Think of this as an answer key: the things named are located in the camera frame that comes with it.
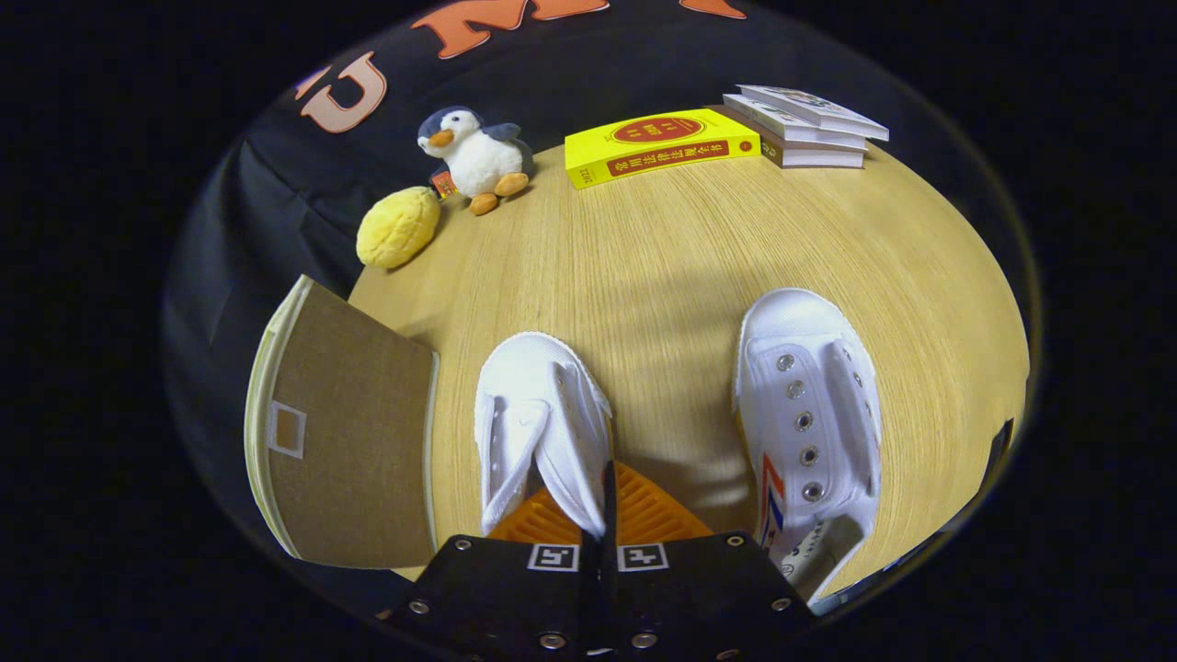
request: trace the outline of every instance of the brown notebook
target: brown notebook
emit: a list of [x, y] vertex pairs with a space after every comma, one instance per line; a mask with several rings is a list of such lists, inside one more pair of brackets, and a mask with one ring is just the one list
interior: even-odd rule
[[424, 565], [435, 355], [301, 277], [267, 325], [246, 399], [254, 499], [295, 558]]

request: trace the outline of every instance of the penguin beak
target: penguin beak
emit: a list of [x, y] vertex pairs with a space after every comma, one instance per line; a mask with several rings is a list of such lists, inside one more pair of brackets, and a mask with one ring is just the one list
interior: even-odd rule
[[434, 147], [445, 147], [450, 143], [453, 143], [452, 128], [446, 128], [445, 131], [439, 131], [433, 135], [430, 135], [430, 145]]

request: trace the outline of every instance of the penguin feet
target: penguin feet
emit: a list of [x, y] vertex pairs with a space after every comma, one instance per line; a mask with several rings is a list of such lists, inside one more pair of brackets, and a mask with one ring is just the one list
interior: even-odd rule
[[499, 180], [498, 185], [494, 186], [494, 194], [500, 198], [506, 198], [507, 196], [514, 196], [519, 191], [523, 191], [524, 186], [527, 185], [528, 178], [526, 173], [512, 172], [504, 174], [503, 179]]
[[497, 206], [499, 206], [499, 199], [494, 193], [481, 193], [470, 199], [470, 212], [474, 216], [483, 216]]

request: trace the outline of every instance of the white canvas shoe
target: white canvas shoe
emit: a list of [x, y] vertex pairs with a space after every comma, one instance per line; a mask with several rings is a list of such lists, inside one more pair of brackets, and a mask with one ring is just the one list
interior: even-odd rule
[[603, 536], [612, 416], [584, 363], [560, 340], [525, 332], [496, 347], [483, 365], [474, 400], [483, 535], [523, 503], [534, 458], [568, 518]]
[[744, 317], [732, 410], [758, 481], [753, 536], [812, 604], [873, 530], [875, 365], [836, 305], [776, 290]]

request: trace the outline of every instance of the book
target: book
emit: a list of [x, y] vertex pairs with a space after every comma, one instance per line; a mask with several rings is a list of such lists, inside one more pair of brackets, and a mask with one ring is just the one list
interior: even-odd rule
[[760, 153], [777, 167], [863, 167], [865, 148], [785, 140], [765, 125], [742, 115], [729, 106], [706, 106], [760, 134]]
[[809, 143], [842, 145], [859, 150], [866, 148], [866, 138], [862, 135], [846, 133], [844, 131], [819, 128], [794, 114], [757, 101], [756, 99], [751, 99], [743, 94], [724, 94], [724, 105], [737, 111], [740, 115], [751, 118], [752, 120], [769, 127], [773, 133], [783, 137], [785, 140], [805, 140]]
[[882, 124], [809, 92], [766, 85], [738, 87], [745, 97], [792, 113], [819, 128], [845, 131], [879, 140], [887, 139], [887, 128]]
[[707, 108], [621, 120], [564, 139], [564, 167], [577, 188], [651, 170], [759, 153], [758, 133]]
[[437, 355], [302, 276], [262, 332], [245, 404], [254, 502], [287, 554], [425, 565]]

